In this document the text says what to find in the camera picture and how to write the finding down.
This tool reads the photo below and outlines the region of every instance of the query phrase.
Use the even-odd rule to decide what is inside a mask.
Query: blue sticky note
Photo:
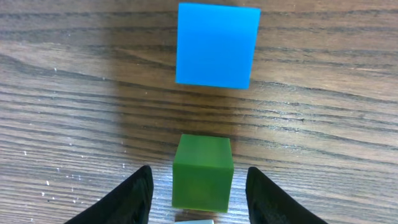
[[[180,3],[177,83],[247,89],[261,10]]]

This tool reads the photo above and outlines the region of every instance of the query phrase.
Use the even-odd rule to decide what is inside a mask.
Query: wooden surface
[[[0,0],[0,223],[63,223],[144,164],[150,223],[248,223],[250,166],[329,223],[398,223],[398,2],[205,2],[262,8],[249,90],[174,83],[177,1]],[[171,207],[182,133],[231,138],[228,213]]]

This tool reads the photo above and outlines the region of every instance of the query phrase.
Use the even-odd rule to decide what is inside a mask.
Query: green block top face
[[[183,134],[174,164],[233,169],[229,139]]]

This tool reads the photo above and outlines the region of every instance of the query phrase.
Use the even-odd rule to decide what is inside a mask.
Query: green cube
[[[173,163],[173,207],[227,212],[233,174],[228,138],[183,134]]]

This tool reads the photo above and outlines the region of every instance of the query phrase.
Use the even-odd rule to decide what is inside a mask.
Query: white object
[[[214,224],[214,221],[213,220],[195,220],[195,221],[176,222],[175,224]]]

